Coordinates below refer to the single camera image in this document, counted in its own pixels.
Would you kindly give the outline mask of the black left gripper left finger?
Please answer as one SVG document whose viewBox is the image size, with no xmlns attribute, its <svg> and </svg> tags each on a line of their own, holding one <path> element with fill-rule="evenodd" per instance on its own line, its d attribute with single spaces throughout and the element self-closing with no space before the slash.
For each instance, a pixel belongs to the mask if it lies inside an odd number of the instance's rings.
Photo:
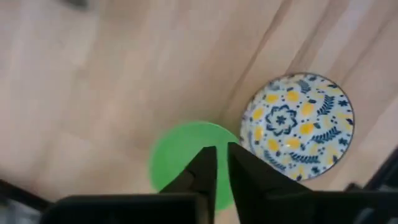
<svg viewBox="0 0 398 224">
<path fill-rule="evenodd" d="M 216 179 L 216 147 L 204 147 L 157 194 L 65 197 L 39 224 L 213 224 Z"/>
</svg>

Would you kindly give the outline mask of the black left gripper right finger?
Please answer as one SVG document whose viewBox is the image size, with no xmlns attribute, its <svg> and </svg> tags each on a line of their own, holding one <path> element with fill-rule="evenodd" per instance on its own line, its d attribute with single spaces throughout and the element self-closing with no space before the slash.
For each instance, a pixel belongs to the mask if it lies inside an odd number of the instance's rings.
<svg viewBox="0 0 398 224">
<path fill-rule="evenodd" d="M 312 190 L 235 142 L 228 169 L 241 224 L 398 224 L 398 192 Z"/>
</svg>

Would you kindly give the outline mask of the green plastic bowl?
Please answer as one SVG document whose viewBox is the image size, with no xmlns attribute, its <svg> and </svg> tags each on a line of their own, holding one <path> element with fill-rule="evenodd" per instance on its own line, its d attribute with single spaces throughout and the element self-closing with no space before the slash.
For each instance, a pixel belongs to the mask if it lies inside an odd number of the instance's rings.
<svg viewBox="0 0 398 224">
<path fill-rule="evenodd" d="M 233 204 L 229 184 L 228 143 L 239 139 L 226 128 L 207 121 L 179 124 L 166 131 L 152 147 L 149 177 L 156 191 L 162 190 L 204 147 L 217 149 L 216 211 Z"/>
</svg>

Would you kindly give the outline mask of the yellow bowl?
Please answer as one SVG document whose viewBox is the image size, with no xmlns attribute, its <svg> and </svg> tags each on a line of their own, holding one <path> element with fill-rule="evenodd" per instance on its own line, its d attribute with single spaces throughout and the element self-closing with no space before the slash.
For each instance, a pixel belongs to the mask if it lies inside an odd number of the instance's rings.
<svg viewBox="0 0 398 224">
<path fill-rule="evenodd" d="M 334 81 L 309 72 L 264 85 L 241 118 L 242 147 L 296 181 L 336 165 L 354 136 L 354 110 Z"/>
</svg>

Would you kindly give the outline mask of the black aluminium frame rails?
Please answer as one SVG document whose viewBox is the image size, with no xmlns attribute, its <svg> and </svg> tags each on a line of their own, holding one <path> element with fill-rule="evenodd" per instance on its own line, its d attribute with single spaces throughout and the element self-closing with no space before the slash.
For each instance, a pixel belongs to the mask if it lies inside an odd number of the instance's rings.
<svg viewBox="0 0 398 224">
<path fill-rule="evenodd" d="M 362 198 L 378 197 L 381 199 L 381 205 L 396 206 L 398 209 L 398 147 L 365 186 L 350 183 L 339 194 L 344 198 L 353 194 Z M 0 198 L 20 202 L 40 212 L 50 205 L 50 202 L 3 180 L 0 180 Z"/>
</svg>

